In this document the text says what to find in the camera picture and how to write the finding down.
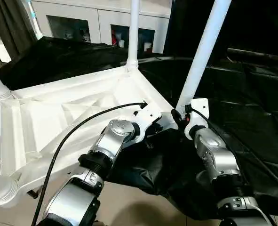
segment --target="white plastic frame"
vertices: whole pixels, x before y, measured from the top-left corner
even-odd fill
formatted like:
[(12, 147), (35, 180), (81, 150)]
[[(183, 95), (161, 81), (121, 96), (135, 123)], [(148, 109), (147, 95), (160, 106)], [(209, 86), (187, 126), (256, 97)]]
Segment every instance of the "white plastic frame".
[[(216, 25), (216, 29), (220, 30), (230, 1), (215, 0), (206, 29), (212, 31)], [(12, 92), (0, 81), (1, 175), (7, 178), (0, 176), (0, 191), (7, 191), (6, 194), (0, 194), (0, 205), (13, 206), (27, 191), (42, 185), (53, 151), (65, 134), (75, 124), (105, 108), (144, 100), (148, 104), (156, 105), (161, 111), (162, 118), (158, 123), (164, 129), (176, 127), (170, 113), (172, 106), (137, 69), (139, 2), (132, 0), (130, 45), (126, 66)], [(215, 17), (220, 17), (219, 23), (211, 22)], [(207, 47), (208, 44), (203, 40), (212, 35), (216, 40), (218, 32), (215, 31), (213, 34), (204, 31), (199, 49), (208, 49), (208, 54), (204, 56), (207, 60), (215, 41)], [(194, 61), (199, 57), (201, 54), (198, 50)], [(198, 72), (189, 73), (190, 78), (187, 79), (183, 92), (185, 90), (187, 93), (186, 89), (192, 88), (193, 91), (189, 90), (188, 93), (195, 93), (206, 64), (199, 65)], [(197, 82), (188, 85), (191, 78), (195, 78)], [(184, 100), (188, 96), (184, 96), (183, 92), (180, 99)], [(111, 119), (132, 120), (134, 110), (139, 109), (133, 106), (97, 117), (75, 132), (63, 146), (50, 179), (75, 168), (78, 165), (78, 157), (87, 152), (96, 135), (100, 134)]]

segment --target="black cable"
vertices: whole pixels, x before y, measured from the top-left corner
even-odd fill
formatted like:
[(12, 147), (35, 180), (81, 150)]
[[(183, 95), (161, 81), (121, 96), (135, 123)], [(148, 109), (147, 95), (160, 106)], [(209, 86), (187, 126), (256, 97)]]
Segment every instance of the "black cable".
[[(221, 137), (221, 139), (222, 139), (222, 140), (224, 141), (224, 143), (226, 144), (227, 148), (234, 154), (234, 156), (235, 156), (235, 158), (236, 158), (236, 154), (235, 154), (234, 151), (232, 151), (232, 149), (228, 146), (226, 140), (222, 137), (221, 133), (219, 133), (219, 132), (217, 131), (217, 129), (215, 129), (215, 127), (213, 126), (212, 122), (211, 122), (209, 119), (207, 119), (201, 112), (199, 112), (199, 111), (193, 109), (192, 107), (190, 107), (189, 110), (191, 110), (191, 111), (197, 113), (200, 117), (202, 117), (202, 118), (209, 124), (209, 126), (213, 129), (213, 131), (214, 131), (215, 133), (217, 133), (217, 134)], [(266, 170), (267, 174), (268, 174), (269, 176), (271, 176), (271, 177), (274, 179), (274, 181), (277, 183), (277, 185), (278, 185), (278, 177), (274, 174), (274, 172), (272, 172), (272, 171), (270, 170), (270, 168), (257, 156), (256, 153), (254, 153), (254, 152), (251, 151), (251, 150), (252, 150), (251, 148), (249, 148), (248, 146), (246, 146), (246, 144), (244, 144), (244, 143), (243, 143), (237, 136), (235, 136), (234, 134), (232, 134), (232, 136), (235, 137), (235, 138), (244, 146), (244, 148), (246, 148), (246, 149), (249, 150), (249, 153), (251, 153), (251, 154), (253, 155), (253, 157), (254, 157), (254, 158), (260, 163), (260, 165)], [(238, 164), (239, 169), (242, 170), (242, 171), (241, 171), (242, 177), (243, 177), (243, 178), (245, 179), (245, 181), (247, 182), (245, 175), (242, 174), (242, 173), (243, 173), (243, 169), (241, 168), (240, 163), (239, 163), (239, 161), (237, 160), (237, 158), (236, 158), (236, 161), (237, 161), (237, 164)]]
[(99, 115), (102, 115), (102, 114), (105, 114), (105, 113), (108, 113), (110, 111), (114, 111), (114, 110), (117, 110), (119, 108), (122, 108), (122, 107), (128, 107), (128, 106), (133, 106), (133, 105), (140, 105), (141, 108), (145, 107), (146, 106), (146, 103), (131, 103), (131, 104), (126, 104), (126, 105), (120, 105), (120, 106), (117, 106), (117, 107), (113, 107), (113, 108), (110, 108), (110, 109), (107, 109), (105, 111), (102, 111), (102, 112), (99, 112), (97, 114), (94, 114), (90, 117), (88, 117), (87, 119), (85, 119), (84, 121), (82, 121), (81, 123), (79, 123), (77, 126), (75, 126), (64, 138), (63, 140), (60, 142), (58, 148), (56, 149), (54, 155), (53, 155), (53, 158), (52, 158), (52, 161), (50, 163), (50, 166), (49, 166), (49, 169), (48, 169), (48, 172), (47, 172), (47, 175), (46, 175), (46, 178), (45, 178), (45, 181), (44, 181), (44, 184), (43, 184), (43, 187), (41, 189), (41, 193), (40, 193), (40, 199), (39, 199), (39, 202), (37, 204), (37, 207), (36, 207), (36, 210), (35, 210), (35, 214), (33, 216), (33, 220), (32, 220), (32, 224), (31, 226), (35, 226), (36, 225), (36, 222), (37, 222), (37, 219), (39, 217), (39, 213), (40, 213), (40, 209), (41, 209), (41, 206), (42, 206), (42, 203), (43, 203), (43, 200), (44, 200), (44, 196), (45, 196), (45, 192), (46, 192), (46, 189), (47, 189), (47, 185), (48, 185), (48, 182), (49, 182), (49, 179), (50, 179), (50, 176), (51, 176), (51, 172), (52, 172), (52, 169), (53, 169), (53, 166), (54, 166), (54, 163), (55, 163), (55, 160), (58, 156), (58, 153), (60, 151), (60, 149), (62, 148), (62, 146), (64, 145), (65, 141), (69, 138), (69, 136), (74, 133), (79, 127), (81, 127), (83, 124), (85, 124), (86, 122), (90, 121), (91, 119), (99, 116)]

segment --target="white structure leg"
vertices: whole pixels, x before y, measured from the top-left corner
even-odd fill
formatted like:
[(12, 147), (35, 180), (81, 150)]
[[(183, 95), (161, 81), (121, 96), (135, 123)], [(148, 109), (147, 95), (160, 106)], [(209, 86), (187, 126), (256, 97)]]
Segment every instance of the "white structure leg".
[(131, 17), (129, 28), (128, 59), (126, 67), (128, 70), (138, 68), (138, 33), (139, 33), (139, 11), (140, 0), (131, 1)]
[(214, 44), (227, 15), (231, 0), (215, 0), (208, 18), (199, 47), (196, 51), (188, 77), (178, 100), (176, 110), (182, 117), (185, 115), (185, 105), (194, 98), (195, 92), (204, 73)]

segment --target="red object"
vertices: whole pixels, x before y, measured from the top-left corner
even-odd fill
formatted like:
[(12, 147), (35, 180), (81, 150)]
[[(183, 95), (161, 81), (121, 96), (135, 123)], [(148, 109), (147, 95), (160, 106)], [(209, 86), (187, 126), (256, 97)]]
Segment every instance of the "red object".
[(115, 31), (114, 30), (111, 31), (111, 44), (113, 46), (117, 45), (117, 39), (116, 39), (116, 35), (115, 35)]

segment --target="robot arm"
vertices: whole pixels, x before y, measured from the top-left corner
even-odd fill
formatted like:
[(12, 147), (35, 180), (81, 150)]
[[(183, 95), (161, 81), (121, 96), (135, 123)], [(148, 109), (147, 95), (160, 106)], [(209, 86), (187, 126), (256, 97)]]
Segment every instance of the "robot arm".
[(160, 117), (156, 105), (149, 104), (134, 121), (111, 120), (88, 153), (79, 157), (80, 166), (50, 201), (39, 225), (92, 225), (100, 206), (97, 198), (121, 149), (142, 141)]
[(205, 126), (192, 127), (190, 136), (217, 196), (218, 214), (223, 219), (221, 226), (271, 226), (224, 141)]

